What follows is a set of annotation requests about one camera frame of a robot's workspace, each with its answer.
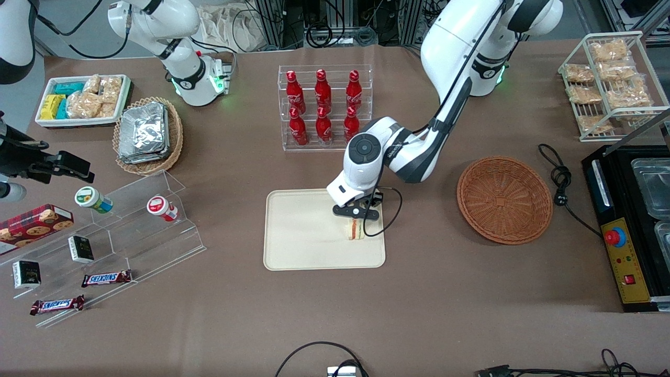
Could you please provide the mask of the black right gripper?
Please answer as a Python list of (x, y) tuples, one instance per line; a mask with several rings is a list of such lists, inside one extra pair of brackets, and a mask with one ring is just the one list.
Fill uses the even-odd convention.
[(55, 156), (46, 153), (45, 141), (32, 139), (8, 126), (1, 118), (1, 174), (9, 178), (24, 178), (50, 184), (53, 175), (62, 171), (84, 182), (94, 182), (91, 163), (70, 152), (60, 152), (60, 169), (54, 164)]

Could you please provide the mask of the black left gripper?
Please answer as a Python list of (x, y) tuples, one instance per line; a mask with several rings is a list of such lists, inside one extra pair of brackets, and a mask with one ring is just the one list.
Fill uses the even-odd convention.
[(383, 202), (384, 194), (381, 191), (354, 199), (345, 207), (333, 205), (332, 212), (338, 217), (352, 219), (379, 220), (379, 212), (375, 208)]

